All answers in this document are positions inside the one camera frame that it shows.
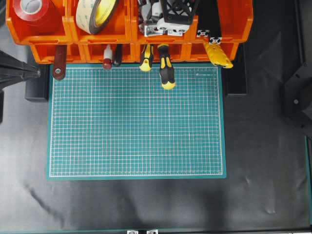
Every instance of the screwdriver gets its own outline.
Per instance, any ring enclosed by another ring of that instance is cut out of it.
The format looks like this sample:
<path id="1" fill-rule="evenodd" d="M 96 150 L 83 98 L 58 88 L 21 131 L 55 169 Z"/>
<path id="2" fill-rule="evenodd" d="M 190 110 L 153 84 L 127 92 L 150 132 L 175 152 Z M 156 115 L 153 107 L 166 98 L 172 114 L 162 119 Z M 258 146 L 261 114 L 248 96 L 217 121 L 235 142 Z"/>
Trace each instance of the screwdriver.
<path id="1" fill-rule="evenodd" d="M 113 51 L 111 49 L 111 45 L 108 44 L 106 46 L 106 49 L 104 50 L 104 55 L 103 55 L 103 68 L 105 70 L 110 70 L 112 68 L 112 59 L 113 59 Z"/>
<path id="2" fill-rule="evenodd" d="M 158 52 L 160 57 L 160 77 L 161 77 L 161 86 L 170 90 L 176 86 L 175 81 L 175 69 L 171 65 L 170 54 L 169 54 L 169 45 L 160 44 L 158 46 Z"/>
<path id="3" fill-rule="evenodd" d="M 154 46 L 150 44 L 144 45 L 140 57 L 141 71 L 149 72 L 152 69 L 153 60 L 154 60 Z"/>
<path id="4" fill-rule="evenodd" d="M 122 62 L 122 44 L 118 44 L 113 55 L 113 65 L 119 67 Z"/>

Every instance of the storage bin rack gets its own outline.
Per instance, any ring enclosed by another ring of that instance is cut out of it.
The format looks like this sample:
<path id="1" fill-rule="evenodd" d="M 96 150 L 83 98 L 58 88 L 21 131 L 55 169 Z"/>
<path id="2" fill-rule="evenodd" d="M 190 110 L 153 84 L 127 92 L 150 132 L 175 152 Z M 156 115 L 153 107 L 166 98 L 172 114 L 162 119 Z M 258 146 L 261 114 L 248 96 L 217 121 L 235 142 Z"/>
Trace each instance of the storage bin rack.
<path id="1" fill-rule="evenodd" d="M 38 34 L 14 12 L 13 0 L 7 0 L 6 22 L 16 44 L 30 45 L 37 63 L 54 63 L 57 45 L 67 44 L 67 63 L 102 63 L 107 44 L 115 49 L 123 44 L 122 62 L 139 62 L 143 45 L 154 44 L 155 62 L 159 61 L 157 45 L 170 45 L 172 62 L 209 61 L 203 39 L 197 38 L 198 17 L 182 37 L 144 37 L 138 29 L 137 0 L 119 0 L 118 7 L 97 35 L 89 35 L 76 25 L 76 8 L 79 0 L 52 0 L 57 7 L 62 25 L 50 34 Z M 218 0 L 222 31 L 221 47 L 230 60 L 235 58 L 238 45 L 247 40 L 253 16 L 252 0 Z"/>

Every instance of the tape roll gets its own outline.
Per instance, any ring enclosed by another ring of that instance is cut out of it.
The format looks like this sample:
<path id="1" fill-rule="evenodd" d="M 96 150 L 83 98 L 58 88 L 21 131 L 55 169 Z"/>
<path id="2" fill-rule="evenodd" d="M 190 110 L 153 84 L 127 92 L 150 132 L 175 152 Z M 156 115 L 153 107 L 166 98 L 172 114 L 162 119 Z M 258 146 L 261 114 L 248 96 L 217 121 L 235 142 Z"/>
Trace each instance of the tape roll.
<path id="1" fill-rule="evenodd" d="M 38 33 L 52 33 L 62 25 L 61 15 L 51 0 L 13 0 L 13 8 Z"/>
<path id="2" fill-rule="evenodd" d="M 76 11 L 76 24 L 89 34 L 97 34 L 112 17 L 118 0 L 79 0 Z"/>

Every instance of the black work surface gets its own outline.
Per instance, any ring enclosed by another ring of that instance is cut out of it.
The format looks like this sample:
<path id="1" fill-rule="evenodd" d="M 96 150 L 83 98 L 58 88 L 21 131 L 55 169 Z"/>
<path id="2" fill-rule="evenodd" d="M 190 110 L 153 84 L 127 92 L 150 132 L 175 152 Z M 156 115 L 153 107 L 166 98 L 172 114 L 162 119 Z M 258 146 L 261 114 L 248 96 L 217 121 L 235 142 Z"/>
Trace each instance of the black work surface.
<path id="1" fill-rule="evenodd" d="M 0 231 L 308 227 L 304 137 L 279 96 L 299 66 L 293 0 L 255 0 L 254 14 L 249 94 L 225 98 L 227 179 L 47 181 L 48 105 L 24 100 L 21 83 L 4 89 Z M 25 47 L 8 47 L 5 30 L 1 49 L 21 59 Z"/>

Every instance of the cutting mat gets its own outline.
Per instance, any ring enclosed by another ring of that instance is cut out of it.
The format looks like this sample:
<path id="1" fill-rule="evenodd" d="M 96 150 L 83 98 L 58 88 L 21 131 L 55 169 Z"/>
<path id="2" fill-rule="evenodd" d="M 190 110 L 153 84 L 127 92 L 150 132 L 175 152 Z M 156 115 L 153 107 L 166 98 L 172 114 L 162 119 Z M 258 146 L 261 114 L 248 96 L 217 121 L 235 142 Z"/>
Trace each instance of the cutting mat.
<path id="1" fill-rule="evenodd" d="M 48 179 L 225 178 L 220 69 L 175 64 L 175 78 L 162 89 L 157 64 L 51 76 Z"/>

